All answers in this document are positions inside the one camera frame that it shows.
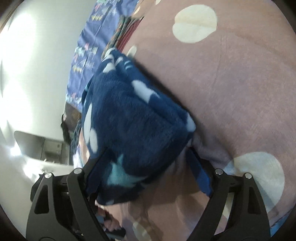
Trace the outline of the person's right hand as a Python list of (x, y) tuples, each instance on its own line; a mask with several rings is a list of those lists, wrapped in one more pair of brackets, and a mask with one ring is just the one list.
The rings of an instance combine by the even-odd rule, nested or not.
[(123, 240), (126, 231), (107, 210), (103, 209), (97, 201), (95, 202), (95, 215), (104, 232), (111, 240)]

